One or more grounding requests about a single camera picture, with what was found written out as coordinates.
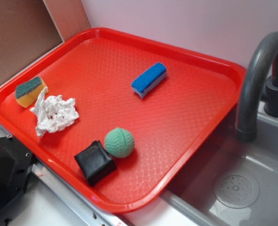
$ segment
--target curved faucet spout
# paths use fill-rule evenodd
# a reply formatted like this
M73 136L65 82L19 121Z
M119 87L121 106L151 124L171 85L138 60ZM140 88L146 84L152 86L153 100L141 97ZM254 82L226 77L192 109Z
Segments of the curved faucet spout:
M269 86L273 91L265 92L267 114L278 117L278 32L268 34L259 44L247 68L237 108L237 138L242 142L255 140L257 134L256 120L258 107L266 77L272 66Z

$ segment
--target blue sponge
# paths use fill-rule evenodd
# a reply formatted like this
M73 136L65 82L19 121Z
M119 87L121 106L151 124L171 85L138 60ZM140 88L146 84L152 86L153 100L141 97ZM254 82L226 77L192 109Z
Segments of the blue sponge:
M166 77L166 67L161 63L156 63L149 68L131 84L135 93L139 94L141 98L156 87Z

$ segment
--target crumpled paper towel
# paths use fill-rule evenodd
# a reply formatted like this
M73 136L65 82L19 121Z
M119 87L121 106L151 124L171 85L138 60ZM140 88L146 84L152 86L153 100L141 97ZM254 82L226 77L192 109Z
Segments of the crumpled paper towel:
M79 117L74 107L74 98L64 101L62 95L58 95L57 97L49 96L45 100L46 89L47 87L41 91L35 106L30 109L38 118L35 129L39 137L42 137L46 131L49 133L62 131L64 128L72 125L74 120Z

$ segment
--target plastic tray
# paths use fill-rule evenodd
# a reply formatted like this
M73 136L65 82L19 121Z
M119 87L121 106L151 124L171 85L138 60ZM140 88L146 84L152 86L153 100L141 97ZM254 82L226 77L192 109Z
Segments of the plastic tray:
M157 62L167 77L144 99L132 81ZM97 28L59 46L0 89L0 124L101 209L122 213L165 188L236 104L241 66L130 34ZM36 136L36 116L16 103L16 86L39 75L49 95L76 98L79 119L61 132ZM129 130L135 150L94 187L74 155L116 128Z

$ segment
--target gray sink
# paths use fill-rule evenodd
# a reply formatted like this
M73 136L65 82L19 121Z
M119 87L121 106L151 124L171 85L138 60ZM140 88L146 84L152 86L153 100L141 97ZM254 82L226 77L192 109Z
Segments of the gray sink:
M257 139L243 144L235 138L235 115L229 113L167 190L203 225L278 226L278 119L259 113Z

